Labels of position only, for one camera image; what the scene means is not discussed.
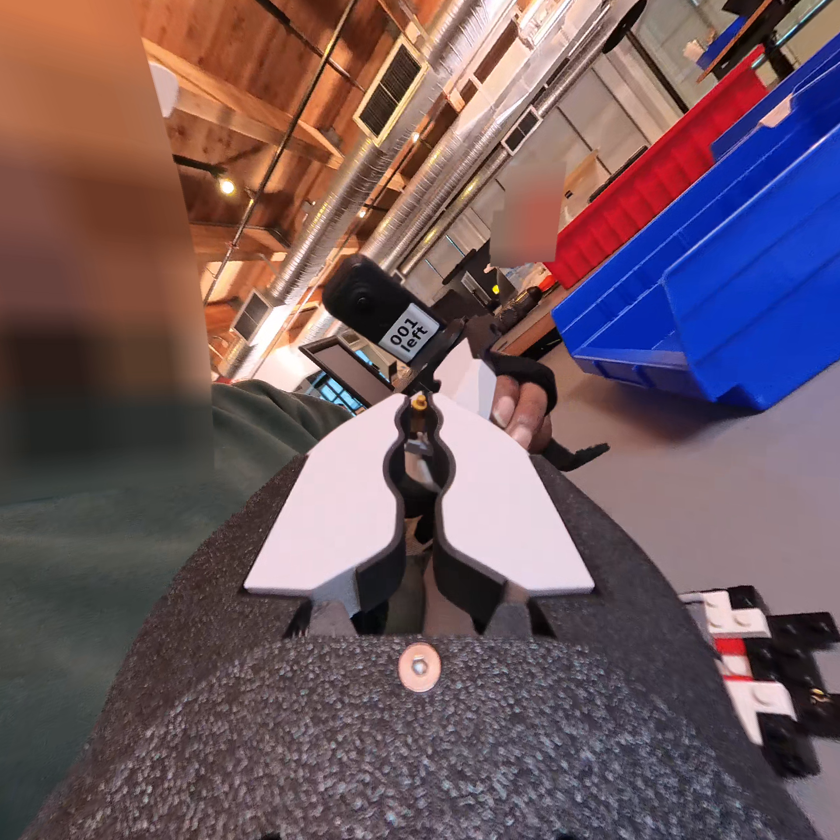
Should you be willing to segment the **black standing desk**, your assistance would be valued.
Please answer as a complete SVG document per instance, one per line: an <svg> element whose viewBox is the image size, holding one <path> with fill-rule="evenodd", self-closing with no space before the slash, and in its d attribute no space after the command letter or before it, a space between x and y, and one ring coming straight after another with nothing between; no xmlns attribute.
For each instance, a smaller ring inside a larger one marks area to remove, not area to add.
<svg viewBox="0 0 840 840"><path fill-rule="evenodd" d="M801 28L825 11L831 1L735 1L726 2L723 11L733 20L722 31L712 29L700 41L686 46L686 56L700 69L697 79L708 77L721 81L754 50L752 68L769 65L776 80L783 81L794 71L794 65L783 51L784 45Z"/></svg>

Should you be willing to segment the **wooden ceiling beam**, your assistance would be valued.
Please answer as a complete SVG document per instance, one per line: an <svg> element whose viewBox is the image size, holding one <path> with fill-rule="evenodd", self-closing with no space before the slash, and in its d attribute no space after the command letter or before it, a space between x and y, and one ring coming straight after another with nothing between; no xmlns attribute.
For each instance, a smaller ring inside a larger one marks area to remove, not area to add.
<svg viewBox="0 0 840 840"><path fill-rule="evenodd" d="M289 113L236 88L147 38L142 38L142 44L151 64L159 65L174 75L178 85L175 110L276 147L287 140L288 151L333 170L341 165L341 152L312 126L301 120L292 124Z"/></svg>

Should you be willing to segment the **silver ventilation duct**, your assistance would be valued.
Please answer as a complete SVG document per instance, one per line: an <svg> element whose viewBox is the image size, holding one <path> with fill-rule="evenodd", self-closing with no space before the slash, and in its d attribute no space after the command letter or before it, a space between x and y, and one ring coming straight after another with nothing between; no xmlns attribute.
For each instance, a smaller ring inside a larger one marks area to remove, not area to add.
<svg viewBox="0 0 840 840"><path fill-rule="evenodd" d="M234 380L250 375L280 332L289 311L318 278L353 219L380 184L445 83L455 81L477 58L498 28L511 21L515 2L447 2L420 48L422 74L397 102L379 140L366 130L333 177L330 190L311 214L279 276L266 290L268 310L247 337L234 341L217 369ZM501 140L559 69L569 76L583 49L618 35L635 2L536 2L517 24L517 35L472 99L458 113L420 169L386 212L361 249L387 270L398 267L412 243L436 218L449 195Z"/></svg>

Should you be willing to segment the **black computer monitor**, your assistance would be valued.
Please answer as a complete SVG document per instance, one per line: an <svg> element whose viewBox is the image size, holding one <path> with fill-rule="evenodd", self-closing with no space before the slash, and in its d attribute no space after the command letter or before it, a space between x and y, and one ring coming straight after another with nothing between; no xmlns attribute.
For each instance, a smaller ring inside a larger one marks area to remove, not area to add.
<svg viewBox="0 0 840 840"><path fill-rule="evenodd" d="M385 362L370 348L355 350L338 335L301 346L302 355L318 373L308 378L309 391L325 402L359 415L394 393L392 374L396 363Z"/></svg>

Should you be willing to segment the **red bin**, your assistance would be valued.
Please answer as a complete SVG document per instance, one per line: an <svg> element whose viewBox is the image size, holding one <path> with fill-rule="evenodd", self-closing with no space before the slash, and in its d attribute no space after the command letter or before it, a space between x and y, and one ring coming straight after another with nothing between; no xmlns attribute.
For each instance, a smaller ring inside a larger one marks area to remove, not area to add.
<svg viewBox="0 0 840 840"><path fill-rule="evenodd" d="M711 145L767 93L752 68L761 53L749 54L561 229L545 266L562 288L586 278L709 171Z"/></svg>

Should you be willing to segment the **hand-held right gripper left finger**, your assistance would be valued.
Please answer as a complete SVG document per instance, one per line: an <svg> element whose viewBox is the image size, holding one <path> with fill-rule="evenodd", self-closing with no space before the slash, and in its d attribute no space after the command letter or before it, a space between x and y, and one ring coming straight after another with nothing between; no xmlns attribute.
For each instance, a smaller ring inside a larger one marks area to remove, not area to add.
<svg viewBox="0 0 840 840"><path fill-rule="evenodd" d="M404 395L343 423L308 454L245 578L252 595L339 602L369 612L406 567L402 473Z"/></svg>

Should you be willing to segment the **lego car model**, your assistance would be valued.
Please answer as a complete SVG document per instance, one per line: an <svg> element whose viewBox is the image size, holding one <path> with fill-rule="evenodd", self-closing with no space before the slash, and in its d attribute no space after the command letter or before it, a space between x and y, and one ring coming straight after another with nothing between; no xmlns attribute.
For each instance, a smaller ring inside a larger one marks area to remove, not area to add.
<svg viewBox="0 0 840 840"><path fill-rule="evenodd" d="M710 647L751 743L781 778L817 776L815 740L839 740L839 695L817 660L838 651L833 615L771 614L752 585L678 597Z"/></svg>

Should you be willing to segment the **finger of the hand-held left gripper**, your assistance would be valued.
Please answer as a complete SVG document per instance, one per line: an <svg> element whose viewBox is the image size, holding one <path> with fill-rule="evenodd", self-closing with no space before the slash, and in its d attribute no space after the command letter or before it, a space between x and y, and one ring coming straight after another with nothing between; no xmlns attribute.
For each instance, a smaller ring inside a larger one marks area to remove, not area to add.
<svg viewBox="0 0 840 840"><path fill-rule="evenodd" d="M490 420L497 376L481 358L471 352L448 353L434 371L434 383L434 408L441 424L459 413Z"/></svg>

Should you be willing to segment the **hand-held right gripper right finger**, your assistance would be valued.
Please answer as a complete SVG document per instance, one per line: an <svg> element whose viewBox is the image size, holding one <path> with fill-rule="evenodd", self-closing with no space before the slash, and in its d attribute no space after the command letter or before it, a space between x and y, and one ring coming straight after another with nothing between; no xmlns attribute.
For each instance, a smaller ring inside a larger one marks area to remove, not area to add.
<svg viewBox="0 0 840 840"><path fill-rule="evenodd" d="M527 451L445 395L433 399L448 477L438 497L444 549L530 595L583 595L595 583Z"/></svg>

